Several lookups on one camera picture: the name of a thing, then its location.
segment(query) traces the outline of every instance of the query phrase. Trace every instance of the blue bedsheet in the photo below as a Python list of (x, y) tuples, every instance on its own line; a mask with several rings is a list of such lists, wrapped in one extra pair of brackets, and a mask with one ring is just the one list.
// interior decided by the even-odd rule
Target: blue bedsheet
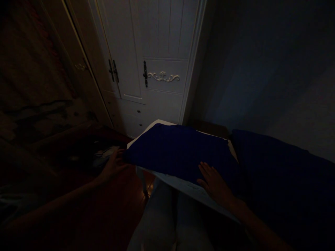
[(200, 161), (214, 166), (232, 192), (240, 195), (244, 181), (228, 141), (191, 127), (155, 124), (124, 153), (124, 161), (197, 184)]

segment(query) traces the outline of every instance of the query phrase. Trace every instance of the blue cloth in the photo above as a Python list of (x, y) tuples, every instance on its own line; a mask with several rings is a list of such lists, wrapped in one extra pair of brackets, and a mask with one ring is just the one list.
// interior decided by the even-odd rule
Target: blue cloth
[(248, 131), (232, 143), (249, 208), (296, 250), (335, 250), (335, 164)]
[(232, 192), (243, 192), (240, 167), (230, 153), (228, 141), (191, 127), (156, 124), (124, 153), (124, 161), (197, 184), (204, 179), (200, 161), (214, 166)]

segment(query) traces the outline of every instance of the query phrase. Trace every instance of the dark blanket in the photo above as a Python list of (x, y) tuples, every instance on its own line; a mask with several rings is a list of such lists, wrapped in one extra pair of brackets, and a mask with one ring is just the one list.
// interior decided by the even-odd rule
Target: dark blanket
[(335, 250), (335, 164), (248, 131), (232, 143), (250, 209), (296, 250)]

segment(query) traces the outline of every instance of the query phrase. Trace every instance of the white wardrobe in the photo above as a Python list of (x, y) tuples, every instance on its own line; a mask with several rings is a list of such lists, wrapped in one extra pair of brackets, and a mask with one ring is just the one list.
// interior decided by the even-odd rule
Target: white wardrobe
[[(67, 2), (114, 128), (135, 138), (156, 119), (185, 124), (215, 1), (85, 1), (85, 10), (83, 1)], [(101, 55), (90, 48), (92, 29)]]

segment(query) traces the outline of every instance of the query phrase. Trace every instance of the white sheet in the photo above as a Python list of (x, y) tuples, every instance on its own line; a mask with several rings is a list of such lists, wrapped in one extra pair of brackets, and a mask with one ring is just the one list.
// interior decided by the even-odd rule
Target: white sheet
[[(149, 125), (145, 131), (143, 133), (145, 133), (146, 131), (148, 131), (151, 127), (153, 127), (155, 124), (164, 124), (164, 125), (167, 125), (167, 126), (173, 126), (175, 124), (173, 123), (170, 123), (170, 122), (166, 122), (164, 120), (156, 120), (154, 121), (151, 125)], [(129, 142), (127, 144), (127, 149), (140, 137), (138, 136), (136, 139), (134, 139), (133, 141)], [(234, 147), (233, 145), (231, 144), (231, 141), (228, 140), (228, 146), (229, 146), (229, 150), (231, 152), (231, 154), (234, 156), (234, 158), (237, 160), (237, 157), (236, 157), (236, 152), (234, 150)], [(179, 179), (175, 176), (170, 176), (170, 175), (167, 175), (167, 174), (162, 174), (162, 173), (158, 173), (158, 172), (155, 172), (155, 171), (151, 171), (151, 170), (147, 170), (143, 167), (139, 167), (143, 170), (146, 170), (147, 172), (149, 173), (152, 173), (153, 175), (155, 175), (156, 177), (158, 177), (159, 179), (161, 179), (163, 182), (165, 182), (166, 184), (172, 186), (173, 188), (187, 194), (188, 196), (192, 197), (193, 199), (209, 206), (210, 208), (214, 209), (215, 211), (223, 214), (223, 215), (226, 215), (228, 216), (229, 218), (235, 220), (236, 222), (239, 223), (238, 219), (232, 215), (228, 210), (226, 210), (225, 208), (219, 206), (218, 204), (215, 203), (215, 201), (213, 201), (209, 196), (208, 194), (206, 193), (206, 191), (198, 186), (198, 185), (195, 185), (191, 182), (188, 182), (188, 181), (185, 181), (185, 180), (182, 180), (182, 179)]]

